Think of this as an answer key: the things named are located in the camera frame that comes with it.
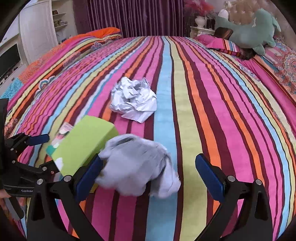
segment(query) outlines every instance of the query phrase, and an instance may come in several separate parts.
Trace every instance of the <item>crumpled paper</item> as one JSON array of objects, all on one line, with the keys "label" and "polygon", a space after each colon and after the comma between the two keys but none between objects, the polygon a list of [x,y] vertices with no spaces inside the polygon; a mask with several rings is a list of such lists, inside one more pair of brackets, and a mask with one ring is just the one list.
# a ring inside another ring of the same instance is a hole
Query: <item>crumpled paper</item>
[{"label": "crumpled paper", "polygon": [[110,109],[121,117],[143,123],[157,109],[156,94],[146,78],[130,80],[122,77],[111,90]]}]

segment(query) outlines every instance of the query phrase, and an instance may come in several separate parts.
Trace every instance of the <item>green stuffed animal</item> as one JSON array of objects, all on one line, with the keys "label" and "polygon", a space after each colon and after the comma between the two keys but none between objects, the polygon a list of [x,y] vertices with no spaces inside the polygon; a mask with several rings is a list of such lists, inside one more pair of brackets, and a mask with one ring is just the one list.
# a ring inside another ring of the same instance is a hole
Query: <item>green stuffed animal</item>
[{"label": "green stuffed animal", "polygon": [[226,10],[223,9],[216,17],[215,29],[219,27],[232,29],[230,41],[241,48],[252,48],[259,55],[265,54],[264,45],[268,44],[272,48],[276,46],[273,39],[274,31],[276,28],[280,32],[281,28],[269,12],[258,9],[254,14],[253,21],[248,25],[237,25],[229,22],[225,12]]}]

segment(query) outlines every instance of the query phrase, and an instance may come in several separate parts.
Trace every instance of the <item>tufted headboard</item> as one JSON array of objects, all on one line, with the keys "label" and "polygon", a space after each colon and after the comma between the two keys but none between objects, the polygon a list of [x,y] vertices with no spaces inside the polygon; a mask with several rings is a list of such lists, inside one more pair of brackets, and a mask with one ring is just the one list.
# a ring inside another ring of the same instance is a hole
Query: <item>tufted headboard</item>
[{"label": "tufted headboard", "polygon": [[281,33],[276,32],[275,34],[280,35],[290,48],[296,50],[296,34],[271,0],[237,0],[224,3],[224,9],[229,13],[229,21],[241,25],[251,23],[254,12],[259,8],[265,9],[277,19]]}]

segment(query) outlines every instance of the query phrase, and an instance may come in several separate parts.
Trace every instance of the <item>curtain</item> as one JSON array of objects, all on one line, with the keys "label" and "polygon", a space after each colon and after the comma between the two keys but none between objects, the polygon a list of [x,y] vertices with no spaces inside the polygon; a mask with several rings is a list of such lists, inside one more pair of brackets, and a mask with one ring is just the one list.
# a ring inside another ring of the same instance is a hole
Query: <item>curtain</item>
[{"label": "curtain", "polygon": [[74,0],[78,33],[106,27],[123,37],[183,36],[183,0]]}]

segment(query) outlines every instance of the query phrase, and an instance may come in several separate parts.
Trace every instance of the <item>striped bedspread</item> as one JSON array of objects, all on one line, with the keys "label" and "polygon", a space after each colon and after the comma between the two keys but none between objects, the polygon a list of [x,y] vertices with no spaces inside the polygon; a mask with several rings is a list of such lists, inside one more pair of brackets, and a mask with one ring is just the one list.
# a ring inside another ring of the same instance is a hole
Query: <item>striped bedspread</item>
[{"label": "striped bedspread", "polygon": [[[181,37],[116,40],[57,71],[96,41],[81,39],[50,59],[10,101],[7,122],[17,123],[10,135],[48,133],[52,140],[63,122],[75,125],[84,115],[92,115],[114,123],[120,134],[133,133],[168,149],[182,182],[177,194],[162,200],[149,197],[149,187],[140,197],[99,187],[80,203],[103,239],[194,240],[219,205],[195,169],[195,156],[204,153],[226,175],[263,181],[275,240],[296,211],[296,141],[285,114],[260,79],[235,57]],[[43,88],[42,80],[52,75]],[[122,76],[146,77],[157,95],[158,109],[143,124],[109,109],[110,90]],[[50,160],[47,146],[28,147],[19,161],[38,166]],[[225,234],[233,228],[241,205]],[[69,233],[76,236],[60,202],[58,206]]]}]

